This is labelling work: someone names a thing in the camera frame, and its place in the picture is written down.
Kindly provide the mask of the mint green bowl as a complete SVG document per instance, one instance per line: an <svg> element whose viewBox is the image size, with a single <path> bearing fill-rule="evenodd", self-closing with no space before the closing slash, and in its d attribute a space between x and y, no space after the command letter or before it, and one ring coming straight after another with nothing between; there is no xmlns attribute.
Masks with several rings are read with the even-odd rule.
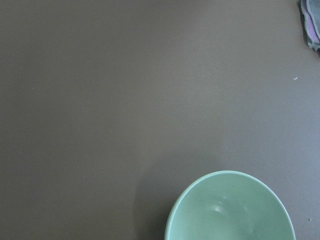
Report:
<svg viewBox="0 0 320 240"><path fill-rule="evenodd" d="M294 240L290 216L278 196L239 171L209 173L177 198L166 240Z"/></svg>

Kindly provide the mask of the grey folded cloth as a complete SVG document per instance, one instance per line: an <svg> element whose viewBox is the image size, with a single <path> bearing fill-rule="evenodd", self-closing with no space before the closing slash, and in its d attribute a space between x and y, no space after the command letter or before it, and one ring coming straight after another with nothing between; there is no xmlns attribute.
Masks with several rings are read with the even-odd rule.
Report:
<svg viewBox="0 0 320 240"><path fill-rule="evenodd" d="M303 15L303 26L307 44L315 51L320 50L320 1L301 0L300 9Z"/></svg>

